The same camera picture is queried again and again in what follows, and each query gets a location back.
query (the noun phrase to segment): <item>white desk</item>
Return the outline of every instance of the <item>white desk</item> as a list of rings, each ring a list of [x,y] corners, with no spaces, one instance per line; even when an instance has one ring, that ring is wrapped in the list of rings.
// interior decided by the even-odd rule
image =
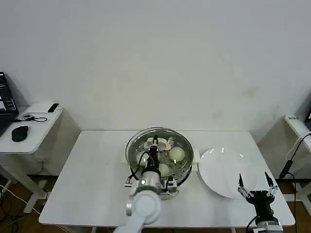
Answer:
[[[61,113],[62,109],[56,110],[54,114],[32,114],[35,117],[46,117],[47,121],[15,122],[12,123],[4,132],[4,134],[0,136],[0,156],[2,156],[3,159],[5,159],[9,164],[9,166],[6,168],[6,171],[34,193],[24,210],[25,213],[30,213],[32,211],[32,207],[34,206],[37,199],[45,198],[46,192],[43,191],[42,188],[46,182],[41,181],[39,185],[33,182],[23,171],[22,166],[17,164],[16,161],[12,158],[12,154],[26,155],[34,153],[39,148],[42,141]],[[12,141],[12,130],[23,125],[27,125],[29,127],[27,138],[21,142]]]
[[[40,215],[43,224],[113,227],[127,220],[125,204],[130,192],[124,182],[129,166],[121,163],[127,141],[135,132],[83,131]],[[200,153],[216,146],[231,147],[253,156],[257,165],[271,172],[248,132],[180,132]],[[264,173],[258,189],[267,189]],[[294,217],[278,190],[272,203],[282,225]],[[231,228],[246,227],[256,215],[245,200],[224,198],[206,187],[192,172],[180,193],[162,202],[158,221],[149,227]]]

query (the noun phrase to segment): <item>table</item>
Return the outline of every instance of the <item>table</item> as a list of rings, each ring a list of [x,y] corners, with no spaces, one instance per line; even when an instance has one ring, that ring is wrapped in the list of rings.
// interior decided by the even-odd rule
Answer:
[[[242,154],[253,156],[257,165],[271,175],[248,132],[180,133],[200,154],[212,147],[231,147]],[[118,131],[81,132],[39,222],[105,227],[123,224],[128,219],[125,204],[130,192],[130,188],[123,185],[130,170],[128,165],[121,163],[121,156],[127,141],[134,134],[135,132]],[[259,175],[258,189],[267,188],[268,184],[262,173]],[[294,217],[279,190],[271,206],[282,225],[294,225]],[[201,182],[197,172],[192,172],[180,186],[180,193],[175,198],[163,201],[161,217],[148,227],[245,228],[255,215],[251,204],[216,194]]]
[[[16,163],[12,158],[12,154],[24,154],[27,156],[27,154],[34,153],[39,148],[61,113],[62,109],[56,110],[54,114],[32,114],[35,117],[46,117],[47,121],[15,122],[7,128],[3,135],[0,136],[0,156],[2,156],[8,163],[6,171],[34,193],[24,209],[25,213],[30,213],[32,211],[32,208],[38,199],[45,199],[46,192],[43,191],[42,188],[46,181],[40,181],[39,184],[33,182],[23,171],[23,167]],[[27,138],[21,142],[13,142],[11,139],[12,130],[23,125],[29,127]]]

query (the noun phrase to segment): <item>wooden floor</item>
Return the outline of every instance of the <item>wooden floor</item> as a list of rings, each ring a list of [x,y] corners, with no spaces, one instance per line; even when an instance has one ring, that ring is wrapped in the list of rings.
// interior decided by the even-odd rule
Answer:
[[[56,178],[44,178],[48,181],[46,185],[46,189],[52,190]],[[33,178],[34,181],[38,182],[40,177]],[[3,177],[0,177],[0,184],[5,185],[6,180]],[[293,193],[294,189],[290,184],[281,183],[279,184],[282,192],[285,193]],[[12,184],[9,189],[24,200],[28,200],[31,193],[23,187],[21,184]],[[12,223],[12,218],[4,219],[0,221],[0,233],[64,233],[64,231],[56,226],[47,226],[42,225],[38,222],[39,214],[33,212],[31,214],[24,214],[23,208],[25,204],[13,197],[10,193],[6,192],[5,195],[1,198],[2,207],[0,208],[0,219],[6,216],[5,212],[8,213],[10,208],[10,199],[12,202],[11,210],[9,214],[11,216],[20,216],[17,218],[13,218],[14,220],[18,220],[15,224],[11,224],[6,227],[8,224]],[[288,203],[290,209],[293,212],[294,203]],[[41,211],[43,208],[43,201],[37,203],[35,207],[38,211]],[[311,233],[311,216],[307,214],[303,205],[300,202],[296,203],[296,219],[298,226],[298,233]],[[110,228],[98,228],[97,233],[110,233],[113,232],[113,229]],[[231,233],[230,229],[143,229],[143,233]],[[245,229],[237,229],[237,233],[244,233]],[[294,226],[288,227],[284,229],[285,233],[295,233]]]

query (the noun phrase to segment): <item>white shelf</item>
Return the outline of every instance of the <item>white shelf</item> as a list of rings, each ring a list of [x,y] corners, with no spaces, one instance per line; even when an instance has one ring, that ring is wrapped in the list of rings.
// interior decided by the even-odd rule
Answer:
[[[284,119],[288,123],[288,125],[291,127],[291,129],[295,132],[297,137],[300,137],[310,131],[305,125],[305,123],[301,121],[301,119],[295,115],[286,115]],[[308,149],[308,151],[311,153],[311,137],[306,137],[303,143]]]

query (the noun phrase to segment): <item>black mouse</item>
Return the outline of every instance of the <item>black mouse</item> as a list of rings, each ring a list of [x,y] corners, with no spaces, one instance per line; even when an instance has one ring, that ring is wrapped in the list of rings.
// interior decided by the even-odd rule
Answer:
[[[12,130],[12,141],[21,142],[26,139],[28,132],[28,126],[19,126]]]

